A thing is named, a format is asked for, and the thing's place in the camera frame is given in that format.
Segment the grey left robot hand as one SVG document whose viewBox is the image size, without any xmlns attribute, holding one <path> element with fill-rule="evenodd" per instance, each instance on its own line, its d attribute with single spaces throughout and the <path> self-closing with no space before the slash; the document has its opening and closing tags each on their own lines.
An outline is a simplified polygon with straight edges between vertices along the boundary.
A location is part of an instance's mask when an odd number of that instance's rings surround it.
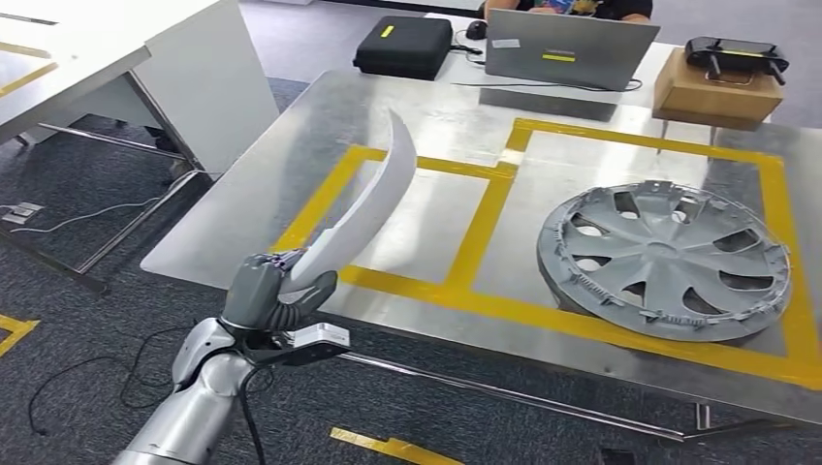
<svg viewBox="0 0 822 465">
<path fill-rule="evenodd" d="M 227 292 L 219 320 L 243 330 L 292 331 L 318 310 L 336 289 L 337 273 L 321 273 L 293 302 L 284 302 L 282 287 L 290 271 L 305 254 L 303 249 L 247 257 Z"/>
</svg>

